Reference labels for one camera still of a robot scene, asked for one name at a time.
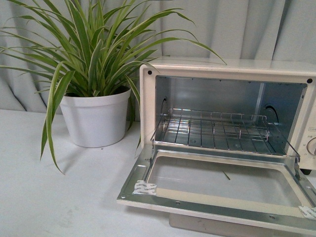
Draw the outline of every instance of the pot rim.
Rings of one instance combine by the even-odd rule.
[[[130,93],[131,89],[115,95],[98,97],[72,97],[64,95],[63,99],[60,102],[60,105],[68,107],[97,107],[114,105],[127,100],[130,97]]]

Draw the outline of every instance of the control knob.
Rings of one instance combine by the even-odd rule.
[[[308,142],[307,151],[314,156],[316,155],[316,138],[313,138],[311,141]]]

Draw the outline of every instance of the gray curtain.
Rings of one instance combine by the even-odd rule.
[[[122,0],[108,0],[113,8]],[[0,24],[21,26],[34,31],[34,25],[17,21],[13,16],[25,14],[22,10],[2,0]],[[64,11],[63,0],[55,5]],[[224,58],[305,61],[316,64],[316,1],[315,0],[165,0],[151,1],[150,13],[165,8],[180,7],[195,22],[191,24],[171,16],[157,22],[153,28],[164,30],[179,28],[189,30],[199,41],[212,47]],[[0,38],[1,46],[18,46],[13,38]],[[157,55],[213,57],[187,42],[165,43]],[[0,64],[29,67],[19,60],[0,56]],[[39,78],[17,71],[0,70],[0,109],[45,112],[47,93],[35,93],[43,85],[34,82]]]

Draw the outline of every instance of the potted plant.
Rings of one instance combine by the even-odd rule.
[[[32,38],[14,34],[9,28],[1,29],[6,36],[18,38],[28,45],[3,47],[1,54],[23,60],[37,66],[39,70],[6,65],[1,67],[38,75],[45,78],[43,82],[50,85],[47,89],[49,95],[42,131],[41,157],[48,142],[58,169],[51,129],[60,104],[67,128],[76,144],[86,147],[110,145],[120,140],[125,133],[130,91],[139,103],[139,92],[135,86],[137,77],[134,75],[143,63],[148,64],[153,60],[153,46],[168,41],[187,40],[217,55],[211,48],[199,43],[188,31],[172,29],[155,32],[149,28],[155,21],[170,14],[177,14],[185,21],[191,21],[178,11],[179,8],[163,10],[143,19],[148,7],[145,7],[139,16],[132,16],[132,13],[147,1],[136,4],[135,0],[125,0],[122,6],[107,12],[104,12],[103,0],[97,0],[95,4],[90,1],[87,11],[84,12],[78,0],[64,0],[69,17],[64,16],[51,0],[42,0],[48,6],[47,9],[42,8],[36,0],[32,0],[33,5],[21,0],[8,1],[32,11],[35,17],[18,17],[36,22],[58,42],[55,44],[28,30],[30,35],[44,39],[47,44],[43,44]],[[185,31],[195,40],[176,37],[155,39],[156,36],[170,31]],[[110,110],[101,112],[101,107],[108,107]],[[84,115],[87,121],[81,119],[80,115]]]

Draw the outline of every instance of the spider plant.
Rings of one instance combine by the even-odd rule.
[[[136,0],[125,0],[120,7],[108,11],[105,10],[104,0],[93,1],[96,3],[90,1],[88,9],[83,11],[78,0],[64,0],[69,14],[65,16],[51,0],[41,0],[46,8],[41,7],[37,0],[32,0],[32,4],[26,4],[22,0],[8,1],[33,12],[32,15],[17,17],[34,21],[58,42],[53,43],[41,34],[27,29],[18,28],[27,31],[31,36],[40,37],[40,41],[44,40],[45,43],[34,40],[34,37],[15,34],[11,27],[0,30],[5,36],[18,38],[28,45],[2,47],[0,53],[35,65],[39,70],[6,65],[0,67],[35,74],[44,78],[42,82],[49,83],[40,158],[48,142],[53,162],[58,169],[51,130],[56,110],[64,95],[107,96],[115,94],[120,86],[128,85],[139,103],[140,96],[135,86],[137,78],[134,74],[143,63],[148,64],[153,60],[151,55],[156,51],[152,49],[153,46],[186,40],[217,55],[211,48],[198,42],[189,31],[171,29],[155,32],[149,28],[157,20],[170,14],[191,22],[179,12],[180,8],[163,10],[143,19],[149,7],[144,4],[148,1],[136,3]],[[134,16],[135,9],[141,5],[144,5],[141,14]],[[170,31],[184,31],[194,40],[177,37],[157,39]]]

